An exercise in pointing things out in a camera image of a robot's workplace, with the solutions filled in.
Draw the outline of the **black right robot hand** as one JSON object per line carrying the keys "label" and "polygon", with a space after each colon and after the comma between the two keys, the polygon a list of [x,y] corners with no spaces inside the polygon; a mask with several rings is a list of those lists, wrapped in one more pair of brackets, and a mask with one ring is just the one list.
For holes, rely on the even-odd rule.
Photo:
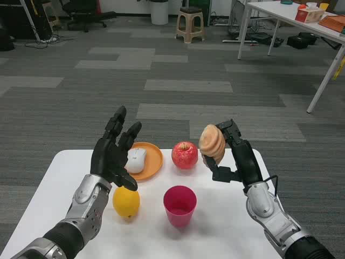
{"label": "black right robot hand", "polygon": [[227,183],[241,182],[244,186],[243,192],[247,193],[253,184],[263,181],[253,149],[247,140],[241,138],[240,130],[233,119],[221,122],[216,127],[231,148],[237,170],[233,172],[229,167],[218,166],[214,158],[206,155],[205,162],[212,171],[212,179]]}

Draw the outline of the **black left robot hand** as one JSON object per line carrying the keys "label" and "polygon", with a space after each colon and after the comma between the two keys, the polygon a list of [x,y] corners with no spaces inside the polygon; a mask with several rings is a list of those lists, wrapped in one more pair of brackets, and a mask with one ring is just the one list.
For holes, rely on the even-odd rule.
{"label": "black left robot hand", "polygon": [[128,151],[132,148],[142,124],[138,121],[124,132],[122,129],[126,114],[126,108],[120,106],[109,119],[102,138],[97,141],[93,150],[90,173],[118,187],[136,191],[137,182],[127,172],[125,165],[128,161]]}

